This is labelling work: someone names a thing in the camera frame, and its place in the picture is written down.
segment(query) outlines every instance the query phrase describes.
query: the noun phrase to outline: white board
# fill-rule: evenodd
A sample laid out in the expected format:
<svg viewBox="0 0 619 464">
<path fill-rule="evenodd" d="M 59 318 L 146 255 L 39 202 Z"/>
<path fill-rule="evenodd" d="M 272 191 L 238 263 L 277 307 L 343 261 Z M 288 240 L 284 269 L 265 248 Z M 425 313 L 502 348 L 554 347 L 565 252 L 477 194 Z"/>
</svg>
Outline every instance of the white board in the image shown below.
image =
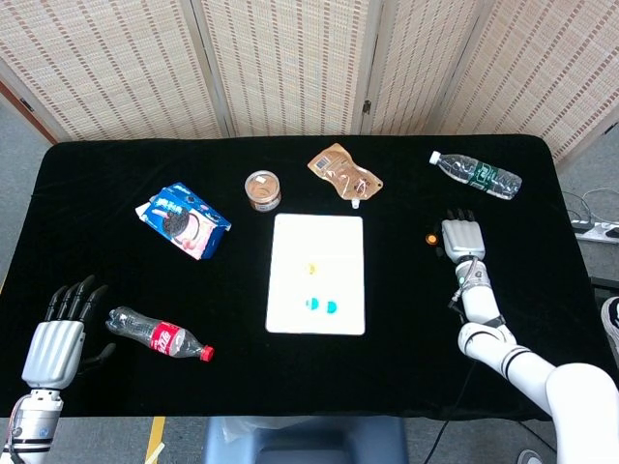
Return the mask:
<svg viewBox="0 0 619 464">
<path fill-rule="evenodd" d="M 360 217 L 276 216 L 266 329 L 278 334 L 365 332 Z"/>
</svg>

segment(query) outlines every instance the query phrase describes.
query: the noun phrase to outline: yellow dot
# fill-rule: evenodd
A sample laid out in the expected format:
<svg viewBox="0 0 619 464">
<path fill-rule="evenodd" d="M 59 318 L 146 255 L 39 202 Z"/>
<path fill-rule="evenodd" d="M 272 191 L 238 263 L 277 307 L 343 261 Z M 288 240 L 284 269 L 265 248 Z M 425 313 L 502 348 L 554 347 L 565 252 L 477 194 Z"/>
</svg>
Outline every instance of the yellow dot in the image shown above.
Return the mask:
<svg viewBox="0 0 619 464">
<path fill-rule="evenodd" d="M 436 245 L 438 244 L 438 237 L 436 237 L 434 234 L 427 234 L 426 235 L 426 243 L 428 245 Z"/>
</svg>

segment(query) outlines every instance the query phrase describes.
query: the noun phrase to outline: snack bag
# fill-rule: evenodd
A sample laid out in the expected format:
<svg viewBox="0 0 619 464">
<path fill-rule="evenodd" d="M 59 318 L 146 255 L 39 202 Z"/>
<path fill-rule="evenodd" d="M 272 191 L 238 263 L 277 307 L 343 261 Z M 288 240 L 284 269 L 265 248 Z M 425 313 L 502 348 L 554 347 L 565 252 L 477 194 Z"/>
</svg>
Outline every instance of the snack bag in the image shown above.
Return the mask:
<svg viewBox="0 0 619 464">
<path fill-rule="evenodd" d="M 380 179 L 355 164 L 338 143 L 320 152 L 309 162 L 308 168 L 330 182 L 344 200 L 351 200 L 354 209 L 359 208 L 359 200 L 367 200 L 383 187 Z"/>
</svg>

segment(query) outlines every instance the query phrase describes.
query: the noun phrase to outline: woven screen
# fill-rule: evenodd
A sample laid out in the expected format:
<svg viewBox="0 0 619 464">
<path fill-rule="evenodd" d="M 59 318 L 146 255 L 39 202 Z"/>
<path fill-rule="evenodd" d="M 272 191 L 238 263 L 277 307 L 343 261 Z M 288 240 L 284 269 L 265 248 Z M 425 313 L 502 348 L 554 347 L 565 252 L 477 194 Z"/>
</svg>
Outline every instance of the woven screen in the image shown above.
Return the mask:
<svg viewBox="0 0 619 464">
<path fill-rule="evenodd" d="M 220 137 L 176 1 L 0 4 L 0 59 L 70 139 Z"/>
<path fill-rule="evenodd" d="M 399 0 L 371 133 L 423 133 L 477 18 L 474 0 Z M 380 72 L 374 60 L 374 73 Z"/>
<path fill-rule="evenodd" d="M 369 0 L 202 0 L 234 134 L 350 133 Z"/>
<path fill-rule="evenodd" d="M 438 131 L 540 136 L 555 161 L 619 101 L 619 1 L 498 0 Z"/>
</svg>

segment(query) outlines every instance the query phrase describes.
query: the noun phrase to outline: can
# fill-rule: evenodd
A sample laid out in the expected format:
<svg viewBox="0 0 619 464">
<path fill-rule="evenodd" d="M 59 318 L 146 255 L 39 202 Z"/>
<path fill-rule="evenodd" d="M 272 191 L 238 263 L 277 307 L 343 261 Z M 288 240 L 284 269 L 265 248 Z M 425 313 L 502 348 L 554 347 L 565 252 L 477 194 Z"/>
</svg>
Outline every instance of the can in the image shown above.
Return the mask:
<svg viewBox="0 0 619 464">
<path fill-rule="evenodd" d="M 251 207 L 261 213 L 274 210 L 281 201 L 280 180 L 271 171 L 255 171 L 245 181 Z"/>
</svg>

